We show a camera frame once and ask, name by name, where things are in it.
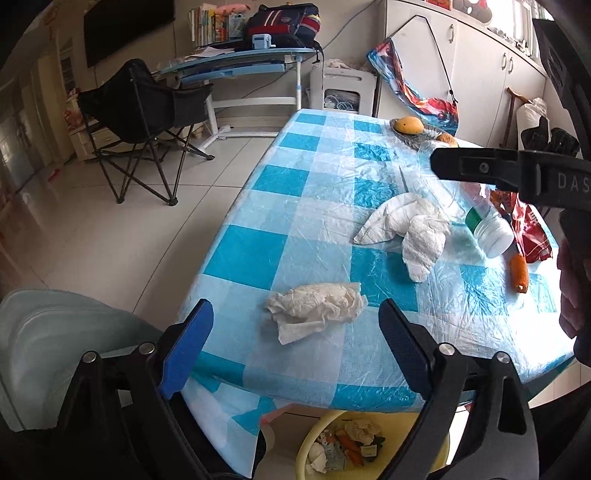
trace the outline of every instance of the cabinet door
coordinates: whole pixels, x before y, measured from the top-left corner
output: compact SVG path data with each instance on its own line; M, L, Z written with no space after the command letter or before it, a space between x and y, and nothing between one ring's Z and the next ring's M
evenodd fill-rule
M459 128L456 136L485 146L499 109L508 50L478 30L460 24L452 87L457 99Z
M437 97L449 100L449 85L437 46L451 78L456 54L458 21L445 14L405 2L387 0L386 6L387 36L392 35L410 20L394 36L394 46L402 62L404 78L426 98ZM413 18L415 15L426 17L428 24L424 18ZM429 25L433 29L437 43L433 40ZM409 110L392 93L387 83L381 80L380 82L378 117L391 119L409 115Z
M519 57L516 53L509 52L509 62L507 65L507 75L503 88L501 102L496 114L496 121L493 127L488 147L499 148L505 139L507 128L507 118L509 117L509 107L511 104L511 95L506 91L510 87L515 93L533 100L542 97L546 78L526 60ZM517 148L517 109L523 105L519 100L515 101L515 109L511 119L511 129L509 130L509 140L506 148Z

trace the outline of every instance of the blue and white tablecloth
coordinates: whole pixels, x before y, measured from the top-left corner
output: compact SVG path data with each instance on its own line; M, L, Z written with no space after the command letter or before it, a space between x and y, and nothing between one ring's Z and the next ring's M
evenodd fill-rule
M531 265L528 293L515 294L505 260L487 260L465 225L452 225L422 284L408 278L401 238L352 244L384 201L436 190L429 174L387 121L310 110L293 116L252 172L178 317L200 298L213 304L213 330L183 397L238 473L251 475L260 417L288 403L420 409L378 326L387 298L464 354L508 352L524 382L572 356L572 340L558 325L555 260ZM281 345L265 308L270 292L323 282L361 282L369 307L351 325Z

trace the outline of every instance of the wall-mounted tv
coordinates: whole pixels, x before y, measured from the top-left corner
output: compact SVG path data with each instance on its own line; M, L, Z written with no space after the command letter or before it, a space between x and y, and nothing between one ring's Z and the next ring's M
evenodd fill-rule
M86 65L174 20L174 0L102 0L84 16Z

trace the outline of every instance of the human hand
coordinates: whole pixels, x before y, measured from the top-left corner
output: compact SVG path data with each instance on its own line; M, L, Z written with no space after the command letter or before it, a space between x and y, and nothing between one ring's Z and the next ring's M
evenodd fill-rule
M560 244L556 265L560 274L560 319L559 323L569 338L574 338L583 329L586 312L583 307L583 286L577 278L575 265L566 240ZM591 258L583 260L587 279L591 281Z

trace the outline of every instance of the red plastic bag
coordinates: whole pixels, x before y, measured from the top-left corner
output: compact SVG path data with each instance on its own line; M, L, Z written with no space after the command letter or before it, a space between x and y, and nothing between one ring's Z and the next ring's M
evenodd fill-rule
M511 215L511 227L517 249L527 263L535 263L552 257L550 240L538 221L531 205L522 202L513 192L491 192L491 202L502 215Z

